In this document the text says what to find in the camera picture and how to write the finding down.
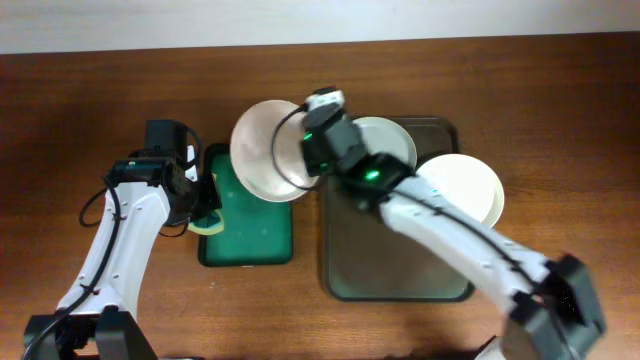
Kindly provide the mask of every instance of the plate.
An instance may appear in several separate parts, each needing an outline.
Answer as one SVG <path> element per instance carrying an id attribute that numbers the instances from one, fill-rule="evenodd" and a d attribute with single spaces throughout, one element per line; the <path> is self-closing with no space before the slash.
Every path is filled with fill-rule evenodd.
<path id="1" fill-rule="evenodd" d="M 273 167 L 271 137 L 278 123 L 298 105 L 284 100 L 268 100 L 247 110 L 231 134 L 230 155 L 240 183 L 253 195 L 271 202 L 297 199 L 306 191 L 287 183 Z M 303 113 L 294 115 L 278 133 L 275 157 L 280 169 L 293 183 L 313 186 L 302 158 L 300 141 L 304 136 Z"/>
<path id="2" fill-rule="evenodd" d="M 415 168 L 418 162 L 416 145 L 411 135 L 395 122 L 381 117 L 362 117 L 353 121 L 362 131 L 369 152 L 389 153 Z"/>
<path id="3" fill-rule="evenodd" d="M 471 156 L 448 154 L 427 161 L 417 174 L 426 178 L 452 205 L 475 220 L 487 224 L 485 221 L 491 222 L 495 218 L 497 222 L 495 212 L 492 219 L 488 219 L 488 216 L 497 194 L 496 181 L 500 184 L 500 180 L 487 164 Z"/>

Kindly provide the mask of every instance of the wooden surface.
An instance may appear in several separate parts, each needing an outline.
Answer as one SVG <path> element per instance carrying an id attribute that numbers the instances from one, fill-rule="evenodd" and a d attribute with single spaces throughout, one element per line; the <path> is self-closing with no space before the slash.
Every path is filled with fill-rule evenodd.
<path id="1" fill-rule="evenodd" d="M 640 34 L 204 48 L 0 57 L 0 359 L 54 310 L 95 229 L 77 214 L 145 120 L 206 144 L 266 99 L 336 84 L 357 114 L 437 114 L 502 179 L 498 230 L 590 265 L 609 323 L 592 359 L 640 357 Z M 381 358 L 474 348 L 502 320 L 462 304 L 355 304 L 320 280 L 317 197 L 294 209 L 285 266 L 205 268 L 197 237 L 158 238 L 139 323 L 160 355 Z"/>

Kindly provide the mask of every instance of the dark tray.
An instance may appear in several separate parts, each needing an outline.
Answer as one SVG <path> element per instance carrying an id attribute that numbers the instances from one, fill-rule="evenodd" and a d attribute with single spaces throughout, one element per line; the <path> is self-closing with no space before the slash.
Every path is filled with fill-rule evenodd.
<path id="1" fill-rule="evenodd" d="M 437 117 L 389 119 L 413 138 L 418 166 L 458 153 L 455 128 Z M 343 301 L 459 302 L 473 286 L 431 251 L 358 212 L 329 180 L 323 190 L 323 276 L 327 290 Z"/>

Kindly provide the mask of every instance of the black cable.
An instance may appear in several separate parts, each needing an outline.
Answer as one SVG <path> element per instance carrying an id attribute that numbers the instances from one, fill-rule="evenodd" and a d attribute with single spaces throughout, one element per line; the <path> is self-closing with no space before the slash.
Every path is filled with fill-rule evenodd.
<path id="1" fill-rule="evenodd" d="M 182 228 L 182 231 L 180 231 L 179 234 L 177 235 L 167 235 L 164 234 L 162 231 L 158 232 L 158 234 L 160 234 L 160 236 L 164 236 L 164 237 L 180 237 L 182 235 L 184 235 L 187 232 L 187 228 L 189 227 L 189 220 L 184 221 L 184 227 Z"/>
<path id="2" fill-rule="evenodd" d="M 100 225 L 100 220 L 98 220 L 98 221 L 96 221 L 94 223 L 90 223 L 90 224 L 86 223 L 84 221 L 84 214 L 87 212 L 87 210 L 89 210 L 89 206 L 91 206 L 91 204 L 93 204 L 93 202 L 96 201 L 105 192 L 107 192 L 107 188 L 104 188 L 104 189 L 98 191 L 95 195 L 93 195 L 91 197 L 91 199 L 89 199 L 89 201 L 87 201 L 84 204 L 84 206 L 82 207 L 82 210 L 80 210 L 80 215 L 78 215 L 78 220 L 80 221 L 80 225 L 82 225 L 84 227 L 94 227 L 94 226 Z"/>
<path id="3" fill-rule="evenodd" d="M 198 163 L 200 162 L 200 150 L 202 149 L 202 142 L 200 142 L 198 134 L 196 134 L 196 132 L 192 128 L 187 126 L 187 132 L 191 134 L 191 136 L 193 136 L 193 139 L 196 141 L 196 145 L 198 145 L 198 149 L 196 149 L 193 159 L 187 162 L 187 166 L 185 166 L 185 168 L 188 170 L 191 169 L 192 166 L 198 165 Z"/>
<path id="4" fill-rule="evenodd" d="M 115 213 L 113 217 L 113 229 L 111 230 L 111 237 L 109 238 L 109 243 L 107 244 L 107 248 L 105 249 L 104 255 L 102 256 L 102 261 L 100 262 L 100 265 L 96 270 L 96 274 L 94 275 L 89 285 L 83 286 L 84 291 L 82 292 L 82 295 L 80 295 L 80 297 L 78 297 L 78 299 L 74 301 L 71 305 L 69 305 L 67 308 L 62 310 L 62 312 L 58 313 L 55 319 L 53 319 L 51 323 L 49 323 L 49 325 L 47 325 L 42 331 L 40 331 L 38 335 L 36 335 L 29 342 L 29 344 L 27 345 L 27 348 L 24 351 L 24 354 L 22 355 L 22 360 L 30 359 L 31 356 L 33 355 L 33 351 L 35 347 L 47 335 L 49 335 L 51 331 L 55 330 L 56 326 L 58 326 L 60 322 L 66 319 L 68 315 L 70 315 L 75 309 L 77 309 L 78 306 L 80 306 L 89 297 L 89 295 L 93 293 L 96 285 L 98 284 L 98 282 L 100 281 L 100 278 L 102 277 L 102 273 L 104 272 L 104 270 L 107 267 L 107 264 L 109 263 L 109 257 L 111 256 L 111 252 L 113 251 L 113 247 L 115 246 L 116 239 L 118 238 L 118 229 L 120 228 L 120 221 L 122 220 L 122 218 L 120 217 L 121 215 L 120 200 L 118 200 L 118 194 L 116 193 L 116 189 L 113 187 L 113 185 L 111 185 L 111 182 L 109 182 L 109 180 L 106 177 L 102 179 L 105 185 L 107 186 L 106 189 L 109 190 L 109 193 L 113 198 L 113 203 L 115 207 Z"/>
<path id="5" fill-rule="evenodd" d="M 466 221 L 460 219 L 459 217 L 448 213 L 446 211 L 444 211 L 442 208 L 438 207 L 438 206 L 434 206 L 432 204 L 429 204 L 428 202 L 418 199 L 415 196 L 412 196 L 410 194 L 407 194 L 405 192 L 399 191 L 399 190 L 387 190 L 385 188 L 379 187 L 379 186 L 375 186 L 375 185 L 371 185 L 371 184 L 366 184 L 360 181 L 355 181 L 346 177 L 339 177 L 339 179 L 351 186 L 355 186 L 355 187 L 359 187 L 361 189 L 365 189 L 365 190 L 374 190 L 374 191 L 378 191 L 382 194 L 388 194 L 388 193 L 394 193 L 397 194 L 399 196 L 404 197 L 405 199 L 411 200 L 421 206 L 424 206 L 432 211 L 435 212 L 436 215 L 442 215 L 445 216 L 447 218 L 449 218 L 450 220 L 458 223 L 459 225 L 461 225 L 462 227 L 464 227 L 465 229 L 469 230 L 471 233 L 473 233 L 474 235 L 476 235 L 477 237 L 479 237 L 480 239 L 482 239 L 487 245 L 489 245 L 489 247 L 491 247 L 493 250 L 495 250 L 504 261 L 508 262 L 509 265 L 511 266 L 511 269 L 514 272 L 517 272 L 518 274 L 520 274 L 524 280 L 529 283 L 529 285 L 531 286 L 531 290 L 532 293 L 540 295 L 543 300 L 544 300 L 544 304 L 547 307 L 547 310 L 550 313 L 550 319 L 551 319 L 551 324 L 554 328 L 554 330 L 558 333 L 559 337 L 560 337 L 560 341 L 562 342 L 562 345 L 566 348 L 566 351 L 569 353 L 569 356 L 571 357 L 572 360 L 580 360 L 581 356 L 578 353 L 578 351 L 569 343 L 569 340 L 567 339 L 567 335 L 565 334 L 564 329 L 562 328 L 561 324 L 560 324 L 560 320 L 559 320 L 559 315 L 556 312 L 556 307 L 554 305 L 555 303 L 555 299 L 546 296 L 546 294 L 542 294 L 540 293 L 540 284 L 535 282 L 531 276 L 520 266 L 520 262 L 517 260 L 514 260 L 511 256 L 509 256 L 509 254 L 507 254 L 504 250 L 502 250 L 498 245 L 496 245 L 493 241 L 491 241 L 491 239 L 489 239 L 486 235 L 484 235 L 482 232 L 478 231 L 476 228 L 474 228 L 473 226 L 471 226 L 470 224 L 468 224 Z"/>
<path id="6" fill-rule="evenodd" d="M 273 163 L 273 167 L 276 169 L 276 172 L 278 173 L 278 175 L 280 175 L 280 177 L 282 179 L 284 179 L 284 181 L 289 183 L 289 185 L 291 185 L 291 186 L 293 186 L 293 187 L 295 187 L 297 189 L 303 190 L 303 191 L 313 191 L 313 190 L 318 189 L 320 186 L 322 186 L 323 182 L 322 181 L 318 181 L 318 183 L 316 185 L 313 185 L 313 186 L 301 186 L 301 185 L 295 184 L 293 181 L 291 181 L 291 179 L 289 179 L 288 177 L 286 177 L 284 175 L 284 173 L 280 169 L 280 166 L 278 165 L 278 162 L 276 161 L 276 154 L 275 154 L 276 138 L 278 137 L 278 133 L 280 132 L 280 129 L 282 128 L 282 126 L 287 121 L 289 121 L 293 117 L 293 115 L 301 113 L 301 112 L 306 111 L 306 110 L 307 110 L 307 106 L 306 105 L 300 105 L 297 109 L 293 110 L 287 116 L 285 116 L 282 120 L 280 120 L 278 125 L 276 125 L 276 128 L 273 131 L 273 135 L 271 136 L 271 162 Z"/>

